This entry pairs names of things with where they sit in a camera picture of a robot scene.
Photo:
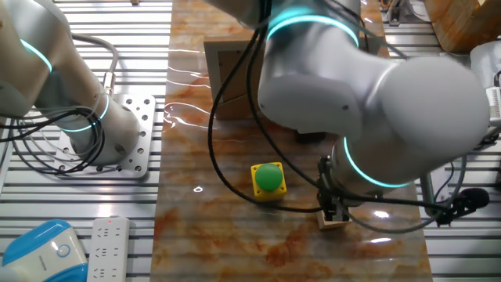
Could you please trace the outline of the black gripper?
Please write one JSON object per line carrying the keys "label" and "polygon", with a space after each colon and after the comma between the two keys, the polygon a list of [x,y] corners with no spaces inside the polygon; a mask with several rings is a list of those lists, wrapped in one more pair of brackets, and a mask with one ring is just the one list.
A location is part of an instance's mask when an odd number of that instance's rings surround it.
{"label": "black gripper", "polygon": [[347,199],[344,191],[336,186],[326,186],[321,190],[321,207],[326,222],[332,222],[335,216],[341,222],[349,222],[350,216],[347,207],[354,206],[355,202]]}

